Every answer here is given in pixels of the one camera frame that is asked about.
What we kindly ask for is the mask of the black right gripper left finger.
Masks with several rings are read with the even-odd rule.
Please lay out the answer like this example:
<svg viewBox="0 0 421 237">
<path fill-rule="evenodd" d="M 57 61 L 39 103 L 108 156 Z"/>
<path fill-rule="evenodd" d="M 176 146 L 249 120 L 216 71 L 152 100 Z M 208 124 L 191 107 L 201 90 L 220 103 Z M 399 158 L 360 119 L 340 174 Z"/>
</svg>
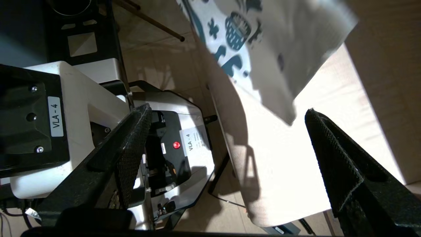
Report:
<svg viewBox="0 0 421 237">
<path fill-rule="evenodd" d="M 134 229 L 128 210 L 141 165 L 152 109 L 131 111 L 38 207 L 42 227 Z"/>
</svg>

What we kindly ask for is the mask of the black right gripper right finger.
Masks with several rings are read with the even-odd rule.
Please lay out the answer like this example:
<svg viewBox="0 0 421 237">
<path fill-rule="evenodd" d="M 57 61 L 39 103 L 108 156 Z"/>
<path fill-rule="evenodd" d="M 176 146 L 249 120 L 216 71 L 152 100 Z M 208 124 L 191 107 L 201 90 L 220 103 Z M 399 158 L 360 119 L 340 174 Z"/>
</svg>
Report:
<svg viewBox="0 0 421 237">
<path fill-rule="evenodd" d="M 344 236 L 420 236 L 419 198 L 326 115 L 309 109 L 305 125 Z"/>
</svg>

